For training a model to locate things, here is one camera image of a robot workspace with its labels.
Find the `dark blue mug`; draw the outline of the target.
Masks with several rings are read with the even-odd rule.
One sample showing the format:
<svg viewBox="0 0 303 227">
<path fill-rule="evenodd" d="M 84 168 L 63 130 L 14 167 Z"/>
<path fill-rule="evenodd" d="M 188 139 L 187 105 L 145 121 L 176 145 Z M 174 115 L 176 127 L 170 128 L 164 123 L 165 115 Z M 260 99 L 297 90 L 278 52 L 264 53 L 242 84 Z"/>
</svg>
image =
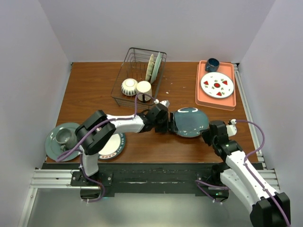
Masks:
<svg viewBox="0 0 303 227">
<path fill-rule="evenodd" d="M 205 64 L 206 72 L 216 72 L 220 66 L 220 62 L 215 58 L 210 58 Z"/>
</svg>

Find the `salmon pink tray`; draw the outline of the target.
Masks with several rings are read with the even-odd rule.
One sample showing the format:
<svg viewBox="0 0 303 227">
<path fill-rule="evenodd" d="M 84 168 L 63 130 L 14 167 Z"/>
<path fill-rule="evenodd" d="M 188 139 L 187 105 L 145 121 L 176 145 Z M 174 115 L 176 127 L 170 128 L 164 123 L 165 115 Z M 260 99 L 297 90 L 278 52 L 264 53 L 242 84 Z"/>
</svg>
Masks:
<svg viewBox="0 0 303 227">
<path fill-rule="evenodd" d="M 236 106 L 236 91 L 228 98 L 216 99 L 206 95 L 200 86 L 200 80 L 202 76 L 207 74 L 205 71 L 206 61 L 200 61 L 197 67 L 196 74 L 196 90 L 195 90 L 195 101 L 197 105 L 202 105 L 211 108 L 217 108 L 222 110 L 233 111 Z M 220 66 L 216 72 L 223 73 L 228 76 L 235 85 L 234 66 L 231 63 L 220 63 Z"/>
</svg>

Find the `aluminium frame rail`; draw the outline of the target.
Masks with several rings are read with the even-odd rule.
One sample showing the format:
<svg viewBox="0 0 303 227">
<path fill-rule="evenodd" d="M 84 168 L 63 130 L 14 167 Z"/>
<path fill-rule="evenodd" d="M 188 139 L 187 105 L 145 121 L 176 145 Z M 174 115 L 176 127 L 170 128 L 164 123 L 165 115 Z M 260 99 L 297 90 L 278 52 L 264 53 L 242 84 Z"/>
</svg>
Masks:
<svg viewBox="0 0 303 227">
<path fill-rule="evenodd" d="M 36 169 L 30 182 L 18 227 L 27 226 L 38 189 L 98 189 L 97 186 L 71 186 L 74 171 L 79 170 Z"/>
</svg>

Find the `watermelon pattern plate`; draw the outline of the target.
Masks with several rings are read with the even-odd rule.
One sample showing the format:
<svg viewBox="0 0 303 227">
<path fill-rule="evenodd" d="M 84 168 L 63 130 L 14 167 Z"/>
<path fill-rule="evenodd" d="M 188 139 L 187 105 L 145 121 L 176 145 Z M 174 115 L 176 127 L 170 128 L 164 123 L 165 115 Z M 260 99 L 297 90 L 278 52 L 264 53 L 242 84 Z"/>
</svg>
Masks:
<svg viewBox="0 0 303 227">
<path fill-rule="evenodd" d="M 209 72 L 202 76 L 200 86 L 206 95 L 216 99 L 228 98 L 235 90 L 234 82 L 219 72 Z"/>
</svg>

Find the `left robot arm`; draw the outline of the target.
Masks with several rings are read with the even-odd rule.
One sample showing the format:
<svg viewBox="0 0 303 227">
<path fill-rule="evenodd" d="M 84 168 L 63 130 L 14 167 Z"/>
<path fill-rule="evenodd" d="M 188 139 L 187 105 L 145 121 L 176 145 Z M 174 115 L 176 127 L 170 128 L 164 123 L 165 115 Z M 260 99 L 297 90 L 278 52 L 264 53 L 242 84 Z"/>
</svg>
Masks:
<svg viewBox="0 0 303 227">
<path fill-rule="evenodd" d="M 112 116 L 102 110 L 96 111 L 75 130 L 77 141 L 84 149 L 81 158 L 82 181 L 86 185 L 94 185 L 98 181 L 98 153 L 113 135 L 143 133 L 152 129 L 156 133 L 178 131 L 174 114 L 162 103 L 130 116 Z"/>
</svg>

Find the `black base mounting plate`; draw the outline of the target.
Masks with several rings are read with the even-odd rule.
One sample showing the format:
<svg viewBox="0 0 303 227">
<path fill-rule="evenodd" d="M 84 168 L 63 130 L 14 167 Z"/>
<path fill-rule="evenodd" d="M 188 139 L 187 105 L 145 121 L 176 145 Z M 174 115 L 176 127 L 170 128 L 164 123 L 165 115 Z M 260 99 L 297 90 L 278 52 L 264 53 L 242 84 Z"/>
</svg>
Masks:
<svg viewBox="0 0 303 227">
<path fill-rule="evenodd" d="M 206 163 L 103 163 L 94 181 L 105 187 L 105 195 L 117 193 L 209 194 L 226 201 L 228 190 L 215 188 L 211 179 L 212 164 Z"/>
</svg>

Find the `white plate green lettered rim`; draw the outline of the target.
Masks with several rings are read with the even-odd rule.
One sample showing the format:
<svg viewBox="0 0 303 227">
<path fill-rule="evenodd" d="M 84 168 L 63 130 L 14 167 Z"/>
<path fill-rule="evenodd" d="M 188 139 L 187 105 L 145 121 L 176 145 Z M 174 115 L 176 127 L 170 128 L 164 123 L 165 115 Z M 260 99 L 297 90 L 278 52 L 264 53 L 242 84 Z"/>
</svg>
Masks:
<svg viewBox="0 0 303 227">
<path fill-rule="evenodd" d="M 100 160 L 110 160 L 117 157 L 123 151 L 125 143 L 126 138 L 124 133 L 114 134 L 99 151 L 98 158 Z"/>
</svg>

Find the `black wire dish rack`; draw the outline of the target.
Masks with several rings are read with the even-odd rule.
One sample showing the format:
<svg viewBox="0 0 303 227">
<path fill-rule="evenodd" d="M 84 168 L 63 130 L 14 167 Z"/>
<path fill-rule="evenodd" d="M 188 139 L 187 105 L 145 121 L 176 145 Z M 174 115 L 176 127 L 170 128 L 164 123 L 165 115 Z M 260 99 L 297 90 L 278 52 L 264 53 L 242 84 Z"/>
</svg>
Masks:
<svg viewBox="0 0 303 227">
<path fill-rule="evenodd" d="M 143 48 L 129 48 L 124 62 L 122 63 L 116 81 L 111 91 L 111 96 L 119 106 L 134 107 L 134 96 L 126 96 L 121 91 L 121 84 L 125 79 L 132 78 L 137 82 L 145 80 L 146 70 L 151 54 L 154 55 L 154 63 L 158 53 L 161 51 L 143 49 Z M 155 82 L 151 84 L 152 96 L 158 97 L 163 72 L 166 64 L 167 54 L 162 53 L 162 60 Z"/>
</svg>

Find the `cream ceramic mug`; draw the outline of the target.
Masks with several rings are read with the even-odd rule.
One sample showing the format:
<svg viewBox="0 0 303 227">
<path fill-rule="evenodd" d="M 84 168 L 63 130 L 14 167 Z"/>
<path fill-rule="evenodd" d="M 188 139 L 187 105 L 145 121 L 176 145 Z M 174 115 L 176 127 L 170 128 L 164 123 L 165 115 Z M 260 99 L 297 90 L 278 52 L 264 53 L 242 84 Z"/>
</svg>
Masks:
<svg viewBox="0 0 303 227">
<path fill-rule="evenodd" d="M 148 81 L 140 81 L 139 83 L 137 83 L 136 91 L 137 93 L 145 93 L 144 99 L 142 94 L 138 95 L 138 99 L 140 101 L 143 102 L 145 100 L 145 102 L 147 102 L 151 99 L 152 87 Z"/>
</svg>

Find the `dark blue plate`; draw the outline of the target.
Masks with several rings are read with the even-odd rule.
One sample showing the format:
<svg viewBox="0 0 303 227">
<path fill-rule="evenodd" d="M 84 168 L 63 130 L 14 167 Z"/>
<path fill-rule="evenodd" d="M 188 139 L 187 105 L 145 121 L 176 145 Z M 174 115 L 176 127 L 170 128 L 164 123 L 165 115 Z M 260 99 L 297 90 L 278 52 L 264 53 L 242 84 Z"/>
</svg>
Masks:
<svg viewBox="0 0 303 227">
<path fill-rule="evenodd" d="M 173 112 L 173 120 L 176 124 L 176 134 L 185 138 L 194 138 L 200 135 L 201 130 L 208 128 L 207 115 L 195 108 L 185 107 Z"/>
</svg>

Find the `mint green flower plate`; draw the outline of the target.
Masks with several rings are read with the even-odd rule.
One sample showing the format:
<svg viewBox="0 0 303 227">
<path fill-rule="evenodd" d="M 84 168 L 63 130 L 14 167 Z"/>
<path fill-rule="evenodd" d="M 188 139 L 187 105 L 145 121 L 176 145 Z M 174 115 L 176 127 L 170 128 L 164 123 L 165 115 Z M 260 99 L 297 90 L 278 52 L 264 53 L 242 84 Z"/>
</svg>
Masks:
<svg viewBox="0 0 303 227">
<path fill-rule="evenodd" d="M 162 60 L 162 53 L 159 52 L 154 64 L 154 68 L 153 68 L 153 72 L 152 72 L 152 76 L 151 76 L 151 81 L 150 83 L 152 84 L 153 82 L 155 82 L 157 75 L 158 75 L 158 71 L 160 68 L 160 64 L 161 64 L 161 60 Z"/>
</svg>

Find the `yellow green ribbed plate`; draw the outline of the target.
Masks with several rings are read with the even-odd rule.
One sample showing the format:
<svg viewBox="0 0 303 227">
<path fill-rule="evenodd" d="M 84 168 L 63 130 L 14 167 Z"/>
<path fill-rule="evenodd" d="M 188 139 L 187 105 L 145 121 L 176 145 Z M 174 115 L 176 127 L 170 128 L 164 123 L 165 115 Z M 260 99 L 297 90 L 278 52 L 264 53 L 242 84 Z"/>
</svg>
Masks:
<svg viewBox="0 0 303 227">
<path fill-rule="evenodd" d="M 146 70 L 146 75 L 145 75 L 145 81 L 149 81 L 151 76 L 152 76 L 152 71 L 154 67 L 154 55 L 151 54 L 148 65 L 147 65 L 147 70 Z"/>
</svg>

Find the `grey ceramic cup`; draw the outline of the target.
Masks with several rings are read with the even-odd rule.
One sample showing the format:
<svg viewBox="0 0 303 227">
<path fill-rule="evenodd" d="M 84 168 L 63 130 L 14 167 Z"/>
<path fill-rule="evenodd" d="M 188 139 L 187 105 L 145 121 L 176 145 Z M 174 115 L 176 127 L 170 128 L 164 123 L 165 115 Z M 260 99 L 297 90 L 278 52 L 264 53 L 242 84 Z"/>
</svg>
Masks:
<svg viewBox="0 0 303 227">
<path fill-rule="evenodd" d="M 77 137 L 73 131 L 67 128 L 60 129 L 55 137 L 62 151 L 72 149 L 77 144 Z"/>
</svg>

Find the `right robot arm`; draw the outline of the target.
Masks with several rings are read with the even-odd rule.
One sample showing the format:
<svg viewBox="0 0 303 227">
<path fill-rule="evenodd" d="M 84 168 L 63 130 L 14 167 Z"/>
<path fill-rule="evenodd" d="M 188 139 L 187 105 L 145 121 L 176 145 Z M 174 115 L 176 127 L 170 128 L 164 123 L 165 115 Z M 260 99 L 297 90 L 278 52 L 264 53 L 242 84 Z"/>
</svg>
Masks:
<svg viewBox="0 0 303 227">
<path fill-rule="evenodd" d="M 237 133 L 236 123 L 235 119 L 228 124 L 211 121 L 208 129 L 201 131 L 204 142 L 222 159 L 222 163 L 213 166 L 212 183 L 237 196 L 248 210 L 254 227 L 289 227 L 289 197 L 272 187 L 254 168 L 238 142 L 230 139 Z"/>
</svg>

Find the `grey green plate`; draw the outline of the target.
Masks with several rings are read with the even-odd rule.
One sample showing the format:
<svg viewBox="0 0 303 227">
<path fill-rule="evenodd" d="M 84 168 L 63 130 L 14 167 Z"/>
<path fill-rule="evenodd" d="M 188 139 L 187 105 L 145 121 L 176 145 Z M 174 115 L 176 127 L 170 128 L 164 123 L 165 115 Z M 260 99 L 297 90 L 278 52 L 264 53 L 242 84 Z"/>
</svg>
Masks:
<svg viewBox="0 0 303 227">
<path fill-rule="evenodd" d="M 67 128 L 75 132 L 75 130 L 78 127 L 79 127 L 78 123 L 67 122 L 59 126 L 56 126 L 54 129 L 51 130 L 51 132 L 48 134 L 45 140 L 45 151 L 50 159 L 54 161 L 57 161 L 58 159 L 60 161 L 70 161 L 75 157 L 77 157 L 80 154 L 80 151 L 83 151 L 82 146 L 77 147 L 72 153 L 70 153 L 70 150 L 72 149 L 67 151 L 62 151 L 60 145 L 55 140 L 56 134 L 60 129 Z"/>
</svg>

